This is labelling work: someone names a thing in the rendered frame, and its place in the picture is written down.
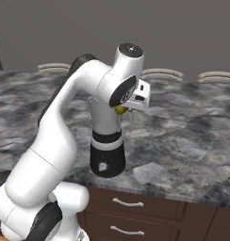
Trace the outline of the dark brown cupboard door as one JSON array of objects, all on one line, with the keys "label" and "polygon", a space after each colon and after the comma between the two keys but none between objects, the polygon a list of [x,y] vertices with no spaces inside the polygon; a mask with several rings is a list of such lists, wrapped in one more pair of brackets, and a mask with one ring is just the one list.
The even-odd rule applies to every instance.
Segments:
[{"label": "dark brown cupboard door", "polygon": [[217,209],[205,241],[230,241],[230,209]]}]

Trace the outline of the pale stool backrest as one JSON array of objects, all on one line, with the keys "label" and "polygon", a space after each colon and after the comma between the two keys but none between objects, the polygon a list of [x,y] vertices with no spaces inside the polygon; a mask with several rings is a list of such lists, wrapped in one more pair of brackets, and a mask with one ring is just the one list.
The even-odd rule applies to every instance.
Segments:
[{"label": "pale stool backrest", "polygon": [[38,66],[39,72],[67,73],[70,65],[66,63],[46,63]]},{"label": "pale stool backrest", "polygon": [[146,69],[142,71],[141,79],[149,80],[170,80],[176,82],[183,81],[184,74],[171,69]]},{"label": "pale stool backrest", "polygon": [[203,72],[198,75],[199,83],[230,83],[230,72]]}]

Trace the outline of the yellow green mango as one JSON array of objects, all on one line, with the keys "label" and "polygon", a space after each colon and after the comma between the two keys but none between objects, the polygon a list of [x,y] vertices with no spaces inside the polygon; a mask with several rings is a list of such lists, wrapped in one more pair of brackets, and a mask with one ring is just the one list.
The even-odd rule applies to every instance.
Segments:
[{"label": "yellow green mango", "polygon": [[127,107],[124,107],[124,106],[121,106],[121,105],[117,105],[117,106],[115,107],[115,112],[116,112],[118,115],[124,114],[127,110],[128,110]]}]

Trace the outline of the dark brown drawer front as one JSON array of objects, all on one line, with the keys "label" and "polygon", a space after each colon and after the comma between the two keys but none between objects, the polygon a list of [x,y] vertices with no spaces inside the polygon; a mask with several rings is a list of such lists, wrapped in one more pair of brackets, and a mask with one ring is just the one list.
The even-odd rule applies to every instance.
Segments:
[{"label": "dark brown drawer front", "polygon": [[[143,202],[143,207],[127,207],[113,202],[118,198],[125,202]],[[99,210],[120,212],[148,217],[161,217],[171,220],[181,220],[187,205],[184,202],[145,196],[141,194],[109,190],[95,186],[90,187],[90,204]]]},{"label": "dark brown drawer front", "polygon": [[[160,224],[140,221],[128,217],[105,214],[86,214],[88,234],[107,241],[174,241],[173,229]],[[143,231],[145,235],[127,235],[110,230],[116,226],[125,231]]]}]

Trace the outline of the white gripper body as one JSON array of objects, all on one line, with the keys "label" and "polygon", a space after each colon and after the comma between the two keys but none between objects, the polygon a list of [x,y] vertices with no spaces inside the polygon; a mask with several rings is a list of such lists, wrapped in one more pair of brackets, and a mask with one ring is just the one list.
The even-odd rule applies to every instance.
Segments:
[{"label": "white gripper body", "polygon": [[127,101],[123,104],[124,107],[144,111],[149,107],[149,104],[144,101]]}]

